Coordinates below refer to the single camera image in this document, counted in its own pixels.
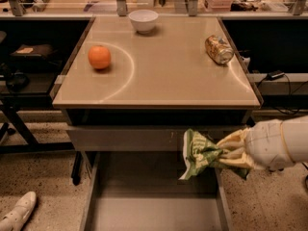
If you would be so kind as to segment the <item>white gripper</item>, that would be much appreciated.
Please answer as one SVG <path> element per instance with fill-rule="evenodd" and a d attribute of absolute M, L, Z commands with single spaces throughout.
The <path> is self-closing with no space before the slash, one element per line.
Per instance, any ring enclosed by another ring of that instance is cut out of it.
<path fill-rule="evenodd" d="M 233 150 L 219 158 L 221 163 L 231 167 L 264 167 L 277 171 L 295 164 L 284 140 L 282 121 L 278 119 L 261 121 L 249 129 L 237 130 L 220 140 L 217 146 Z"/>

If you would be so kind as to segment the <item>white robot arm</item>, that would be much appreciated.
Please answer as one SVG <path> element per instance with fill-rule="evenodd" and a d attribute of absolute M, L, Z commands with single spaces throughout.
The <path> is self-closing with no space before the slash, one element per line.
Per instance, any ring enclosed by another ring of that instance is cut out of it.
<path fill-rule="evenodd" d="M 232 167 L 281 170 L 308 161 L 308 116 L 257 122 L 218 142 L 219 159 Z"/>

